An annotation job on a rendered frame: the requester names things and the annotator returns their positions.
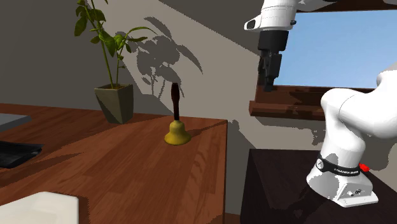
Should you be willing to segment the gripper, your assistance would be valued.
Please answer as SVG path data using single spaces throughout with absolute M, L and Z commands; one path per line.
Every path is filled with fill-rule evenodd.
M 258 49 L 260 60 L 258 63 L 258 84 L 264 92 L 271 92 L 274 80 L 279 76 L 282 55 L 288 40 L 288 31 L 270 30 L 261 31 Z

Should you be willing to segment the dark robot stand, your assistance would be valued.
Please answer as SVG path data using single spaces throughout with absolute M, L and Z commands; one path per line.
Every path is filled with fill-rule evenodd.
M 316 150 L 251 149 L 240 224 L 397 224 L 397 192 L 372 173 L 378 203 L 341 207 L 306 182 Z

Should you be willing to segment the green plant in grey pot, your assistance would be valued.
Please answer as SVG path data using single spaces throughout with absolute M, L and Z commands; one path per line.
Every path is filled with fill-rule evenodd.
M 130 29 L 126 34 L 110 35 L 104 28 L 106 17 L 95 7 L 94 0 L 77 0 L 76 16 L 78 20 L 74 27 L 74 36 L 78 37 L 91 24 L 91 32 L 95 36 L 90 40 L 92 44 L 99 44 L 102 48 L 109 84 L 94 89 L 95 96 L 101 110 L 109 123 L 124 124 L 134 115 L 134 88 L 131 84 L 119 82 L 120 69 L 125 69 L 122 64 L 123 51 L 132 53 L 130 43 L 139 43 L 147 40 L 146 36 L 139 38 L 130 37 L 129 34 L 139 30 L 150 30 L 149 27 L 140 26 Z

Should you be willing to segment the brown wooden desk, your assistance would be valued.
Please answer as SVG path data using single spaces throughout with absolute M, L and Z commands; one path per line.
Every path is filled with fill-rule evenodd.
M 46 191 L 77 197 L 80 224 L 224 224 L 226 120 L 185 117 L 192 140 L 171 146 L 166 115 L 116 125 L 87 109 L 0 103 L 0 113 L 31 118 L 0 140 L 43 147 L 0 169 L 0 205 Z

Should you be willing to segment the grey flat slab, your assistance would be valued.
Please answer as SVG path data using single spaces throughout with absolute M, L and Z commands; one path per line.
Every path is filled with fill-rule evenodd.
M 0 113 L 0 132 L 18 127 L 19 125 L 23 125 L 31 120 L 32 119 L 29 115 Z

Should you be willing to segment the black flat keyboard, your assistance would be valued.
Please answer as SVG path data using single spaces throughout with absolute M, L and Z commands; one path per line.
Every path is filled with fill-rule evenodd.
M 0 141 L 0 168 L 12 169 L 39 155 L 43 144 Z

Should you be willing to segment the window with brown wooden frame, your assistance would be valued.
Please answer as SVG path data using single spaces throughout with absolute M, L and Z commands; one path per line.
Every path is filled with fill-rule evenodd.
M 376 74 L 397 69 L 397 0 L 340 0 L 299 17 L 281 83 L 271 92 L 257 86 L 251 116 L 324 120 L 320 100 L 326 91 L 368 93 Z

